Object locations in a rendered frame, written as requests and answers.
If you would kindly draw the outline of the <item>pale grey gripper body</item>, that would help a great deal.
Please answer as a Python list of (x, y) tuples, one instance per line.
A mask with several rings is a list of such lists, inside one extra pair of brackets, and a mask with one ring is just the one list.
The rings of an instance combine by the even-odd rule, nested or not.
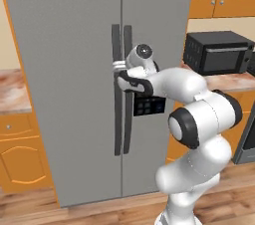
[(126, 61), (113, 61), (113, 71), (114, 72), (120, 72), (124, 71), (127, 68)]

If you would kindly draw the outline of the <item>grey freezer door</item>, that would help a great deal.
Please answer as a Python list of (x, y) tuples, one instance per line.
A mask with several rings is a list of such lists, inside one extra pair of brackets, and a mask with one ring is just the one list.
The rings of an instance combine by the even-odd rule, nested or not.
[(121, 0), (7, 0), (61, 206), (121, 194), (112, 24)]

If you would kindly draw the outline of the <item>grey fridge door with dispenser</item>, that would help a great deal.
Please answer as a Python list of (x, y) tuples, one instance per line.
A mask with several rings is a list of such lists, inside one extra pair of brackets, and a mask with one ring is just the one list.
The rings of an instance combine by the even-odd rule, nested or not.
[[(147, 44), (161, 69), (180, 65), (190, 0), (123, 0), (123, 24), (131, 25), (132, 46)], [(168, 115), (173, 101), (163, 113), (133, 114), (128, 154), (123, 154), (123, 196), (154, 192), (154, 175), (165, 164), (169, 130)]]

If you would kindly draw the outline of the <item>orange base cupboard door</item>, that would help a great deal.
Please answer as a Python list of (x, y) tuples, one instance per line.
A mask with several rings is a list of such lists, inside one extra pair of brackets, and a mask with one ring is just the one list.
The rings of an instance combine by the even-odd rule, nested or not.
[(53, 185), (41, 137), (0, 141), (0, 186), (16, 193)]

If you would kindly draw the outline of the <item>black microwave oven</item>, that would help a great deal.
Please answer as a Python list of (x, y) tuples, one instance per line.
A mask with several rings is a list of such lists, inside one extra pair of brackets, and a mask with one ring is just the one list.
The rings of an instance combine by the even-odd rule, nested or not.
[(245, 73), (255, 43), (232, 31), (186, 35), (183, 62), (201, 76)]

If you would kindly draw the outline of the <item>orange drawer front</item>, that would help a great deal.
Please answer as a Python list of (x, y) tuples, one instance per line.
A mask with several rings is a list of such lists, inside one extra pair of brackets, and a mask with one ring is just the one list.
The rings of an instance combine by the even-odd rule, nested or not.
[(0, 115), (0, 140), (39, 135), (36, 116), (33, 113)]

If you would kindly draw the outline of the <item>orange base cupboard run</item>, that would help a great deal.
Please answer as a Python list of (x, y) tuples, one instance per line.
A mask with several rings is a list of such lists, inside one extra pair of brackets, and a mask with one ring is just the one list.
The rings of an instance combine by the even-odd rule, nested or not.
[[(242, 120), (233, 128), (225, 130), (222, 133), (222, 136), (229, 141), (232, 152), (235, 152), (245, 125), (248, 121), (248, 117), (251, 113), (252, 106), (255, 102), (255, 90), (247, 92), (229, 92), (229, 95), (234, 97), (239, 102), (243, 112)], [(178, 143), (174, 137), (170, 135), (165, 163), (174, 162), (187, 152), (188, 148)]]

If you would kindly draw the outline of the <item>dark small appliance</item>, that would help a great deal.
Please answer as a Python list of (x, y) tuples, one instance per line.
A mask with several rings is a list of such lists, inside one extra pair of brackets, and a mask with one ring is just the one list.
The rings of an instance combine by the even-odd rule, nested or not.
[(247, 72), (255, 77), (255, 50), (252, 52), (252, 56), (247, 67)]

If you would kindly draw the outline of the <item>grey oven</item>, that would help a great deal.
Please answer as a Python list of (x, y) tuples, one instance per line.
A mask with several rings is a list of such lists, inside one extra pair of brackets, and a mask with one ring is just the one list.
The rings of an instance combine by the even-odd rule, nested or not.
[(255, 162), (255, 103), (232, 158), (234, 164)]

